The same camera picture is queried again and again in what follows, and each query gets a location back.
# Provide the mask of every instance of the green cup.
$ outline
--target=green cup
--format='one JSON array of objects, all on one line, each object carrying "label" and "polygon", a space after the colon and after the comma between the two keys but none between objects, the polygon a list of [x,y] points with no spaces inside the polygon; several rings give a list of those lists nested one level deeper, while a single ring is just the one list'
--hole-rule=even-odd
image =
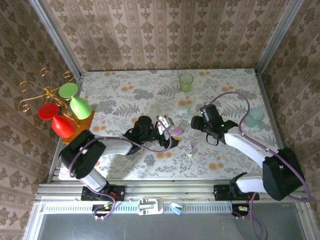
[{"label": "green cup", "polygon": [[76,95],[77,92],[78,86],[73,82],[63,84],[59,89],[59,95],[64,99],[73,97],[74,95]]},{"label": "green cup", "polygon": [[70,101],[70,107],[74,113],[74,115],[79,119],[83,120],[90,116],[92,109],[87,103],[86,100],[84,100],[81,97],[75,96]]},{"label": "green cup", "polygon": [[194,81],[194,76],[190,73],[182,73],[179,76],[179,86],[181,92],[189,92],[191,90],[192,83]]}]

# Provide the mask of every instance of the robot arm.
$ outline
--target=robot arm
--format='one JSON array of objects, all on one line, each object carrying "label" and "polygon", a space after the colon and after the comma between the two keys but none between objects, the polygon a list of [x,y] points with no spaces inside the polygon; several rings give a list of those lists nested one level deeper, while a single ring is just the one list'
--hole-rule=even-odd
[{"label": "robot arm", "polygon": [[[76,179],[96,192],[103,190],[108,193],[109,190],[106,188],[109,187],[109,183],[95,169],[96,163],[100,157],[104,155],[132,155],[141,149],[140,146],[132,143],[143,145],[144,143],[158,141],[160,146],[168,148],[170,139],[166,139],[164,135],[164,126],[170,129],[173,126],[173,122],[169,117],[158,116],[157,118],[163,125],[157,122],[155,126],[153,126],[150,117],[139,117],[134,127],[129,129],[121,137],[102,137],[93,135],[89,130],[84,130],[60,152],[59,158],[67,168],[69,168],[73,162],[71,174]],[[88,142],[92,143],[75,159],[79,151],[81,151]],[[171,138],[170,148],[176,147],[178,143],[178,140]]]},{"label": "robot arm", "polygon": [[[201,116],[194,116],[191,121],[193,129],[201,130],[211,135],[226,145],[234,147],[250,157],[262,168],[262,175],[247,174],[246,172],[234,177],[225,192],[216,193],[216,199],[220,200],[242,200],[248,193],[267,193],[275,200],[282,200],[293,191],[302,186],[297,176],[287,168],[275,155],[266,151],[252,141],[244,137],[238,125],[233,121],[224,122],[213,104],[206,105],[201,109]],[[253,136],[246,136],[262,144]],[[267,146],[268,149],[285,159],[304,179],[304,175],[298,163],[295,153],[290,148],[277,149]]]}]

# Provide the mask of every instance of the small purple object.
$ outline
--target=small purple object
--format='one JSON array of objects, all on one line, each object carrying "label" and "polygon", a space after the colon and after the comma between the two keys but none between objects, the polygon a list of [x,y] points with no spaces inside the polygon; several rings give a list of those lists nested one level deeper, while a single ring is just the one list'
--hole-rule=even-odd
[{"label": "small purple object", "polygon": [[175,129],[172,130],[172,135],[174,137],[178,137],[178,136],[180,136],[182,134],[183,131],[184,131],[183,128],[178,126],[178,127],[176,127]]}]

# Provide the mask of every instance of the table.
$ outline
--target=table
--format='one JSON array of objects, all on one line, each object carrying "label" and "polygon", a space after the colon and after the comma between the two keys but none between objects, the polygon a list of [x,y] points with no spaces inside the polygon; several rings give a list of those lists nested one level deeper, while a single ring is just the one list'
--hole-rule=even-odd
[{"label": "table", "polygon": [[[179,75],[194,77],[190,92],[179,91]],[[262,108],[265,118],[256,127],[243,129],[262,142],[276,146],[276,140],[253,69],[194,69],[194,70],[137,70],[86,73],[80,97],[85,98],[95,115],[90,130],[101,136],[120,136],[132,128],[137,119],[149,116],[169,116],[175,126],[184,129],[182,141],[164,153],[140,150],[130,156],[109,155],[100,158],[96,169],[107,179],[231,179],[242,172],[260,173],[259,166],[237,149],[220,143],[211,146],[206,134],[190,128],[188,117],[214,97],[227,91],[244,94],[251,107]],[[178,107],[187,105],[188,113]],[[236,94],[221,97],[215,102],[223,119],[240,121],[247,108]],[[161,150],[156,142],[148,147]],[[70,180],[62,164],[59,179]]]}]

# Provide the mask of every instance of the blue object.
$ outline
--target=blue object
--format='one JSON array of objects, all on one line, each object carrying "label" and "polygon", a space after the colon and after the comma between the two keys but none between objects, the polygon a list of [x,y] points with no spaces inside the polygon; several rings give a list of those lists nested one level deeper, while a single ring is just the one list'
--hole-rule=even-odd
[{"label": "blue object", "polygon": [[172,202],[170,204],[170,209],[177,214],[178,216],[181,216],[182,211],[181,209],[184,207],[185,205],[183,203],[178,203],[178,202]]},{"label": "blue object", "polygon": [[265,112],[263,111],[263,109],[260,107],[253,107],[250,109],[248,116],[246,116],[244,124],[249,128],[253,128],[254,126],[258,125],[264,118]]}]

